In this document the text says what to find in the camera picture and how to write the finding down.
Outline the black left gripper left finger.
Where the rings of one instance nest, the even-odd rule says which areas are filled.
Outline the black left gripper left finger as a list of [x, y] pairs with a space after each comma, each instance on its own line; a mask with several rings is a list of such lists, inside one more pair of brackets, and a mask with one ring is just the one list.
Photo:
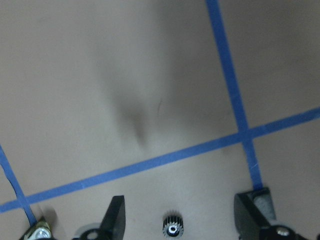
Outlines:
[[126, 208], [123, 195], [114, 196], [99, 226], [100, 240], [123, 240], [126, 229]]

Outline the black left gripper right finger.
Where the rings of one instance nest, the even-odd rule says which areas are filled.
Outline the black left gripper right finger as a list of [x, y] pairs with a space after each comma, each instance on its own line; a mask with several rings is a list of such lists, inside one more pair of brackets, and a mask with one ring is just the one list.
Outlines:
[[259, 240], [260, 231], [277, 219], [268, 187], [235, 194], [233, 213], [240, 240]]

